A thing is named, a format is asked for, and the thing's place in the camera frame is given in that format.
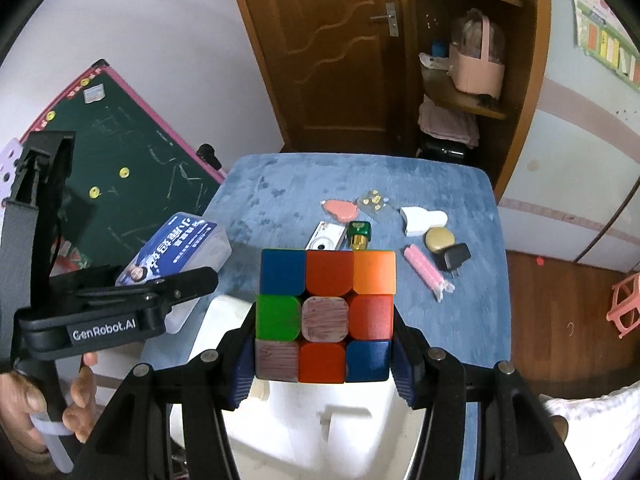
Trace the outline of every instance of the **pink wrapped stick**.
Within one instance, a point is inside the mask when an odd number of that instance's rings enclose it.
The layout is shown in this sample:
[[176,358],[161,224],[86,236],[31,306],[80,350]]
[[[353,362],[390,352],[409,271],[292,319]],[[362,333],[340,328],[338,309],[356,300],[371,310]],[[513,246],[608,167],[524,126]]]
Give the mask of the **pink wrapped stick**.
[[438,303],[442,301],[443,292],[453,292],[456,290],[452,283],[449,283],[442,277],[440,271],[433,266],[416,245],[408,246],[404,250],[404,257],[433,291]]

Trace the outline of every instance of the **green cube tile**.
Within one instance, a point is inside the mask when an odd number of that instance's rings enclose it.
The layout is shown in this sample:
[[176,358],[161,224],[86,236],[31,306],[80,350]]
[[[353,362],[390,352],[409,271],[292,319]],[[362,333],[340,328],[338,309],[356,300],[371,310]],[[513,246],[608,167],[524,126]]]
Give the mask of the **green cube tile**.
[[268,341],[295,341],[300,334],[300,302],[295,296],[258,294],[255,337]]

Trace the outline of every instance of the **white wall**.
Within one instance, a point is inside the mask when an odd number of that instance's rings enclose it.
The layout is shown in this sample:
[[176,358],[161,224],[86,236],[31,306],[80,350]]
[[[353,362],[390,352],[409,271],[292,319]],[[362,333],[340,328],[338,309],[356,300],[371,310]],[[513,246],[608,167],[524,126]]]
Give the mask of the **white wall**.
[[[640,175],[640,93],[576,45],[574,0],[552,0],[551,9],[545,79],[580,94],[585,110],[597,108],[605,121],[597,132],[594,123],[580,127],[570,122],[575,107],[567,105],[563,118],[564,103],[552,115],[541,109],[541,98],[498,211],[508,249],[573,260],[612,218]],[[616,128],[603,131],[609,123]],[[621,127],[626,151],[612,140],[611,132]],[[633,242],[634,237],[640,240],[640,206],[634,206],[638,214],[627,212],[625,222],[616,223],[617,236],[604,237],[583,263],[629,270],[640,260],[640,246]]]
[[283,145],[236,0],[45,0],[0,66],[0,147],[100,58],[226,169]]

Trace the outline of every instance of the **chalkboard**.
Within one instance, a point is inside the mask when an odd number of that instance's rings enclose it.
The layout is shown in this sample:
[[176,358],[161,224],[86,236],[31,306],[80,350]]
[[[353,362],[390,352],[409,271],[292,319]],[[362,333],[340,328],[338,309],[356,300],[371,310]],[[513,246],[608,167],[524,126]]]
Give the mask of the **chalkboard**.
[[76,132],[60,221],[77,267],[128,264],[171,215],[201,215],[223,181],[103,59],[28,131],[47,129]]

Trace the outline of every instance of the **rubik's cube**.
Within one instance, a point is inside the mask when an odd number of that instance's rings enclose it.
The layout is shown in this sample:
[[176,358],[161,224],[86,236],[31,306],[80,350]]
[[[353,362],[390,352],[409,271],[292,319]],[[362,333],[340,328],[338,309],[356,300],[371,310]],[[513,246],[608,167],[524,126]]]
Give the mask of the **rubik's cube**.
[[389,377],[393,251],[265,249],[256,300],[255,375],[300,383]]

